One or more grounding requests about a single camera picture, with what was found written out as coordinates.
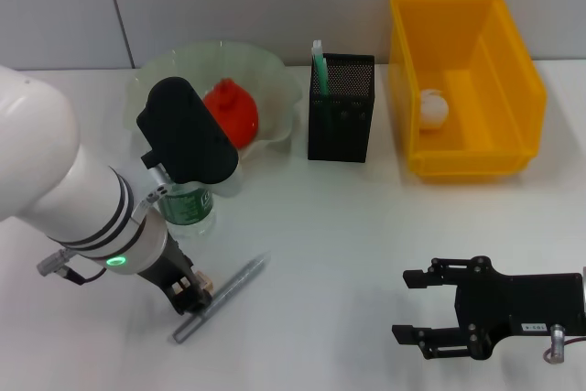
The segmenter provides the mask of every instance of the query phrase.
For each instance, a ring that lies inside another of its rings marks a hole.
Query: white ball
[[[420,130],[437,130],[443,126],[448,118],[450,108],[440,91],[426,89],[421,92],[421,106],[419,115]]]

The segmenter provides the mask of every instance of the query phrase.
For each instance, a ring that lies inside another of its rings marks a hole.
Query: white table
[[[168,336],[184,318],[155,287],[111,273],[81,288],[43,279],[35,264],[56,245],[15,219],[0,224],[0,389],[584,389],[586,343],[557,367],[541,360],[547,338],[506,339],[485,362],[424,361],[391,332],[392,324],[456,325],[454,288],[403,282],[403,270],[432,257],[484,254],[508,274],[581,272],[586,263],[586,62],[537,65],[549,90],[540,156],[518,177],[463,187],[424,185],[405,172],[385,66],[367,163],[308,162],[309,68],[291,68],[306,96],[290,145],[246,163],[242,193],[216,198],[212,234],[184,246],[216,286],[257,254],[270,250],[272,261],[181,346]],[[140,169],[121,123],[131,71],[31,75],[71,98],[90,150]]]

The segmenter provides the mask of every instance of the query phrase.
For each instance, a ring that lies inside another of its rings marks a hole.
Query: clear plastic bowl
[[[240,150],[240,158],[291,134],[293,107],[302,96],[298,82],[276,55],[248,43],[224,40],[174,49],[136,71],[126,86],[125,128],[142,135],[136,117],[145,108],[148,93],[159,81],[173,76],[189,81],[202,99],[223,78],[233,79],[251,94],[258,109],[258,133]]]

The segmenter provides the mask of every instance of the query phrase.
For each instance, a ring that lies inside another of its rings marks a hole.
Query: yellow plastic bin
[[[539,150],[546,91],[504,0],[391,0],[389,82],[409,169],[421,177],[517,173]],[[419,129],[420,93],[449,114]]]

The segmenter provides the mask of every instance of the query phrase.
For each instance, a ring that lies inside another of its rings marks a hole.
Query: plastic bottle
[[[198,184],[175,184],[158,208],[175,238],[205,235],[215,224],[212,194]]]

